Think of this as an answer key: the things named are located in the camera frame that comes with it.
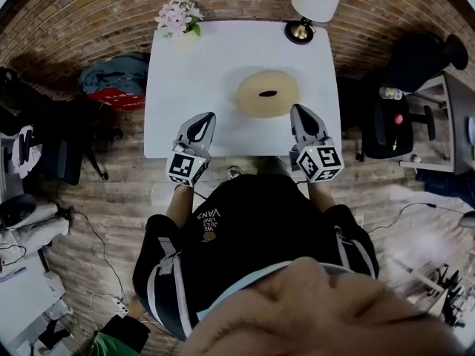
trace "flower vase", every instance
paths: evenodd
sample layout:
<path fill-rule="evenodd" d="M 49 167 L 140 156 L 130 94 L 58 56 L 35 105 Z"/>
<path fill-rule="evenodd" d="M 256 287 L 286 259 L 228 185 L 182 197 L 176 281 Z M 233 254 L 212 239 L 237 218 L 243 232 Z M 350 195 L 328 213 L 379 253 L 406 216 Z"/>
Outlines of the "flower vase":
<path fill-rule="evenodd" d="M 193 30 L 190 30 L 189 32 L 184 33 L 181 37 L 172 39 L 172 41 L 176 47 L 183 49 L 193 46 L 200 38 L 201 36 L 197 36 Z"/>

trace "gray cloth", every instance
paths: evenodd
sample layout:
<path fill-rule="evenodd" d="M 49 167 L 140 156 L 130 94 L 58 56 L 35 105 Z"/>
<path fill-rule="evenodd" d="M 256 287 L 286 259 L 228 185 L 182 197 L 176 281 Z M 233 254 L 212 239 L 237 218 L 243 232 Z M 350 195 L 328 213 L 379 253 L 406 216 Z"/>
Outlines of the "gray cloth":
<path fill-rule="evenodd" d="M 84 93 L 116 88 L 134 95 L 145 94 L 150 55 L 125 53 L 91 66 L 81 73 L 79 87 Z"/>

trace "cable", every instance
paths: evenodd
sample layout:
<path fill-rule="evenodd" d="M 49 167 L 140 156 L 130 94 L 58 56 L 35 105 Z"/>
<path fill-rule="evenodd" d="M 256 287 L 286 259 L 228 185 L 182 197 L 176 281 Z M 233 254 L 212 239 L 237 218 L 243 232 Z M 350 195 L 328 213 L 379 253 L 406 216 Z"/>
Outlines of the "cable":
<path fill-rule="evenodd" d="M 451 208 L 446 208 L 446 207 L 439 207 L 439 206 L 437 206 L 437 205 L 434 205 L 433 203 L 411 203 L 411 204 L 406 205 L 405 207 L 402 208 L 402 210 L 399 212 L 399 214 L 398 214 L 396 220 L 394 220 L 391 224 L 389 224 L 389 225 L 380 225 L 379 227 L 376 227 L 376 228 L 374 228 L 373 230 L 368 231 L 368 234 L 370 234 L 370 233 L 372 233 L 372 232 L 374 232 L 374 231 L 376 231 L 376 230 L 378 230 L 378 229 L 380 229 L 380 228 L 389 228 L 389 227 L 392 227 L 393 225 L 395 225 L 395 224 L 398 222 L 399 219 L 401 219 L 401 215 L 402 215 L 402 213 L 404 212 L 404 210 L 405 210 L 406 208 L 409 208 L 409 207 L 413 206 L 413 205 L 426 205 L 427 207 L 430 207 L 430 208 L 439 208 L 439 209 L 441 209 L 441 210 L 452 211 L 452 212 L 456 212 L 456 213 L 462 214 L 462 215 L 464 214 L 464 213 L 461 212 L 461 211 L 453 210 L 453 209 L 451 209 Z"/>
<path fill-rule="evenodd" d="M 113 317 L 114 314 L 104 314 L 104 313 L 102 313 L 102 312 L 94 311 L 94 310 L 92 309 L 92 301 L 93 301 L 94 295 L 97 295 L 97 296 L 103 297 L 103 298 L 106 298 L 106 297 L 113 297 L 113 298 L 115 298 L 115 296 L 113 296 L 112 294 L 98 294 L 98 293 L 92 293 L 92 294 L 91 294 L 91 301 L 90 301 L 90 303 L 89 303 L 89 318 L 91 319 L 91 322 L 94 324 L 94 329 L 97 329 L 97 324 L 96 324 L 96 322 L 94 322 L 94 319 L 92 318 L 92 313 L 93 313 L 93 312 L 96 313 L 96 314 L 98 314 L 98 315 L 103 315 L 103 316 L 105 316 L 105 317 Z"/>
<path fill-rule="evenodd" d="M 0 268 L 3 268 L 4 266 L 13 265 L 14 263 L 17 263 L 18 261 L 20 261 L 20 260 L 26 255 L 27 249 L 26 249 L 24 246 L 16 245 L 16 244 L 10 245 L 10 246 L 7 247 L 7 248 L 0 248 L 0 251 L 6 251 L 6 250 L 8 250 L 8 249 L 10 249 L 10 248 L 13 248 L 14 246 L 15 246 L 15 247 L 18 247 L 18 248 L 20 248 L 20 249 L 23 249 L 23 254 L 22 254 L 19 258 L 17 258 L 15 261 L 13 261 L 13 262 L 11 262 L 11 263 L 8 263 L 8 264 L 2 264 L 2 263 L 0 263 Z"/>
<path fill-rule="evenodd" d="M 193 194 L 196 194 L 198 195 L 199 197 L 202 197 L 204 200 L 207 200 L 208 198 L 204 197 L 203 195 L 201 195 L 200 193 L 196 192 L 195 190 L 193 190 Z"/>
<path fill-rule="evenodd" d="M 111 263 L 107 260 L 107 258 L 105 258 L 105 241 L 98 235 L 98 233 L 94 230 L 93 226 L 91 225 L 91 222 L 89 221 L 89 218 L 83 214 L 81 211 L 77 211 L 77 210 L 74 210 L 75 212 L 77 212 L 78 214 L 82 215 L 85 219 L 86 219 L 86 222 L 88 223 L 89 225 L 89 228 L 92 230 L 92 232 L 99 238 L 99 240 L 101 240 L 102 242 L 102 258 L 104 259 L 104 261 L 107 263 L 107 265 L 109 265 L 109 267 L 112 269 L 112 271 L 114 272 L 114 274 L 116 275 L 117 277 L 117 280 L 119 281 L 119 285 L 120 285 L 120 302 L 122 303 L 123 300 L 125 299 L 125 292 L 124 292 L 124 288 L 122 287 L 122 281 L 120 280 L 119 278 L 119 275 L 116 273 L 114 267 L 111 265 Z"/>
<path fill-rule="evenodd" d="M 86 337 L 88 337 L 89 334 L 86 332 L 85 329 L 82 328 L 81 323 L 77 320 L 77 318 L 76 318 L 74 315 L 72 315 L 71 313 L 68 313 L 68 314 L 74 319 L 74 322 L 75 322 L 75 323 L 77 324 L 77 326 L 81 329 L 82 333 L 83 333 Z"/>

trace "brass lamp base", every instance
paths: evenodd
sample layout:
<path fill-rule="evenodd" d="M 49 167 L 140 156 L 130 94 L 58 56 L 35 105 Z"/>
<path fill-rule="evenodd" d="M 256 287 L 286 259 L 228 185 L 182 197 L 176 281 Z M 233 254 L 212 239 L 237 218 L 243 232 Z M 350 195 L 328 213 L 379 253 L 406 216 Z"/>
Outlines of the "brass lamp base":
<path fill-rule="evenodd" d="M 297 45 L 306 45 L 313 39 L 311 21 L 302 17 L 300 21 L 290 21 L 285 26 L 286 37 Z"/>

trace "brick wall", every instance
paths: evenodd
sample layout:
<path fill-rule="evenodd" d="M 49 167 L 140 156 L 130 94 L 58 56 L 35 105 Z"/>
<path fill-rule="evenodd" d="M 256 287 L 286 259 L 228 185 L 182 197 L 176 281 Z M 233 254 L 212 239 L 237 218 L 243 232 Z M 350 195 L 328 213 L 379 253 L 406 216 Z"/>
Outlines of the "brick wall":
<path fill-rule="evenodd" d="M 87 65 L 125 51 L 150 51 L 154 17 L 167 1 L 10 0 L 0 12 L 0 64 L 26 80 L 71 92 Z M 290 0 L 195 1 L 207 20 L 298 17 Z M 360 76 L 383 65 L 405 30 L 456 33 L 473 57 L 471 20 L 449 1 L 341 0 L 327 25 L 337 73 Z M 475 87 L 472 63 L 458 75 Z"/>

